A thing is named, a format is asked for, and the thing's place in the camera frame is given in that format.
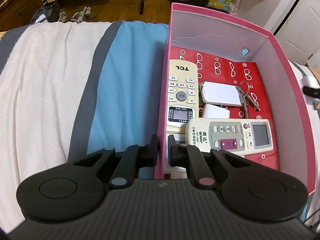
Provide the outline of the white charger plug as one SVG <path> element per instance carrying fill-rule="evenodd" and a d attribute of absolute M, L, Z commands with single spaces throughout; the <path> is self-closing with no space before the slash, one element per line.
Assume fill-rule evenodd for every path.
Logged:
<path fill-rule="evenodd" d="M 230 110 L 211 104 L 205 104 L 202 111 L 202 117 L 211 119 L 229 119 Z"/>

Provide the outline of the cream TCL remote control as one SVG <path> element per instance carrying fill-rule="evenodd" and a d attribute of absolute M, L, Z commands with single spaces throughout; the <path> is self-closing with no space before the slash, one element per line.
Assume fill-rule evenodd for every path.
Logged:
<path fill-rule="evenodd" d="M 167 133 L 184 134 L 185 126 L 199 116 L 199 83 L 196 64 L 169 61 Z"/>

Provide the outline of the white QUNDA remote control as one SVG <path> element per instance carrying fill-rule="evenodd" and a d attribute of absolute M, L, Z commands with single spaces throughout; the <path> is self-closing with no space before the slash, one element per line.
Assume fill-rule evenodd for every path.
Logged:
<path fill-rule="evenodd" d="M 273 150 L 267 119 L 192 118 L 185 126 L 185 143 L 205 153 L 225 150 L 239 156 Z"/>

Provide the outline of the silver key bunch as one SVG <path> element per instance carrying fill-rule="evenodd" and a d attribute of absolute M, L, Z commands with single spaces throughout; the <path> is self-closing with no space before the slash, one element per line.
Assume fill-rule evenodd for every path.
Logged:
<path fill-rule="evenodd" d="M 250 85 L 247 81 L 241 81 L 238 86 L 236 86 L 238 92 L 240 93 L 240 100 L 242 103 L 242 106 L 244 108 L 244 114 L 245 118 L 249 118 L 249 104 L 251 103 L 253 105 L 253 108 L 255 111 L 260 111 L 260 107 L 258 104 L 254 101 L 254 99 L 250 95 Z"/>

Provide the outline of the white rectangular box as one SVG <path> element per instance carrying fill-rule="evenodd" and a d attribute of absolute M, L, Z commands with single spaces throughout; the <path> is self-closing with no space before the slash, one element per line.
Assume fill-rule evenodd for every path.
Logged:
<path fill-rule="evenodd" d="M 223 83 L 203 81 L 201 83 L 202 101 L 211 105 L 241 107 L 241 95 L 237 87 Z"/>

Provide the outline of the pink cardboard box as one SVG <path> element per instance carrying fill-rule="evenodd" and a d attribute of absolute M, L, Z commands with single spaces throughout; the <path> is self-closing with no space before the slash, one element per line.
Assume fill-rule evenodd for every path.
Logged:
<path fill-rule="evenodd" d="M 306 103 L 298 79 L 274 35 L 251 22 L 215 10 L 173 3 L 164 46 L 158 115 L 160 150 L 155 178 L 164 176 L 170 50 L 195 49 L 231 61 L 255 62 L 275 121 L 281 172 L 317 187 L 318 114 Z"/>

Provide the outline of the white door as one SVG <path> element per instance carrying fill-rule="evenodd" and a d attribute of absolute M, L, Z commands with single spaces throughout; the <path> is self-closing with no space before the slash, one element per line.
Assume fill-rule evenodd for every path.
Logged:
<path fill-rule="evenodd" d="M 286 57 L 319 72 L 319 0 L 300 0 L 276 39 Z"/>

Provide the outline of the striped blue white bedsheet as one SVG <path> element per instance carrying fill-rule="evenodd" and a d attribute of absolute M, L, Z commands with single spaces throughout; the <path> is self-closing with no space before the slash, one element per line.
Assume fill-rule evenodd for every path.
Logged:
<path fill-rule="evenodd" d="M 87 159 L 95 111 L 103 131 L 157 134 L 169 25 L 39 23 L 1 38 L 1 232 L 10 239 L 317 239 L 297 216 L 238 212 L 222 184 L 142 180 L 116 189 L 116 163 Z"/>

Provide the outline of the white sandals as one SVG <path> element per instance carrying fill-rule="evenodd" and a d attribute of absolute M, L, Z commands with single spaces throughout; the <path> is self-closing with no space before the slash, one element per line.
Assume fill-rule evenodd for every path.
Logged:
<path fill-rule="evenodd" d="M 80 12 L 76 12 L 71 17 L 71 22 L 81 23 L 84 20 L 90 20 L 92 18 L 92 11 L 90 7 L 84 7 Z"/>

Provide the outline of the dark wooden cabinet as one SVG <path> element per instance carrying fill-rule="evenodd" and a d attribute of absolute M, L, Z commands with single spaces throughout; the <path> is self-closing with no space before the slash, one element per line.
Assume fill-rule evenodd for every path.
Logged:
<path fill-rule="evenodd" d="M 1 3 L 1 31 L 28 25 L 42 0 L 6 0 Z"/>

